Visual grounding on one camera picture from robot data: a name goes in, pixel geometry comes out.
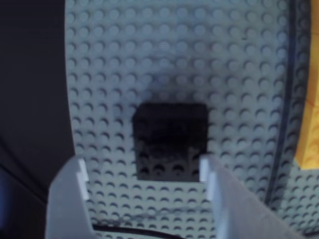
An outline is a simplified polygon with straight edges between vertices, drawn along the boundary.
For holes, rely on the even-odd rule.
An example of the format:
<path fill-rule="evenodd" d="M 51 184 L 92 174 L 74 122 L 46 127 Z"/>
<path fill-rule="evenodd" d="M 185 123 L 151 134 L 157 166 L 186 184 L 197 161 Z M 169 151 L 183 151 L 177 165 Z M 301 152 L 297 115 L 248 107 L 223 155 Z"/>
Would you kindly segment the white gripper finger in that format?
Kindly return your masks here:
<path fill-rule="evenodd" d="M 300 239 L 213 156 L 200 157 L 199 179 L 211 202 L 218 239 Z"/>
<path fill-rule="evenodd" d="M 46 239 L 95 239 L 86 202 L 89 194 L 86 162 L 81 156 L 69 159 L 49 187 L 46 209 Z"/>

